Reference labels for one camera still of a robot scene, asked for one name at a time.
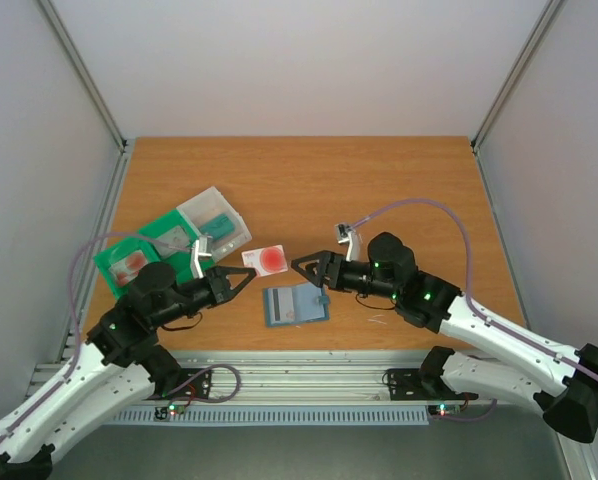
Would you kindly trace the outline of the teal card holder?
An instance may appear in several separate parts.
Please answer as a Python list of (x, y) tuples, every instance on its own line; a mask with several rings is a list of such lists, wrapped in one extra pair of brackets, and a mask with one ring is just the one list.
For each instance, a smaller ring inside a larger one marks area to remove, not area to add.
[(327, 321), (330, 298), (312, 283), (263, 290), (264, 321), (268, 328)]

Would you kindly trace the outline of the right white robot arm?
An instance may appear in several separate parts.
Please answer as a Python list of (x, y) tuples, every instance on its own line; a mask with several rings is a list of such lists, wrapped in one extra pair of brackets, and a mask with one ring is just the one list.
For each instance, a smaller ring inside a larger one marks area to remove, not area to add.
[(414, 252), (391, 233), (368, 246), (365, 262), (322, 250), (291, 267), (317, 287), (392, 301), (410, 325), (468, 343), (494, 357), (433, 348), (420, 368), (432, 396), (473, 393), (539, 414), (559, 434), (585, 444), (598, 431), (598, 347), (542, 337), (469, 299), (459, 287), (421, 270)]

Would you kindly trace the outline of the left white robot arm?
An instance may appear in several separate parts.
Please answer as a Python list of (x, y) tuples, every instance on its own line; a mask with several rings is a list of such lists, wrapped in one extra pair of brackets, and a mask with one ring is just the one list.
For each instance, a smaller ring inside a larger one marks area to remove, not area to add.
[(0, 419), (0, 479), (46, 479), (68, 450), (126, 407), (175, 401), (204, 373), (185, 376), (160, 345), (159, 329), (230, 302), (255, 276), (248, 267), (214, 266), (179, 284), (169, 264), (144, 266), (66, 364)]

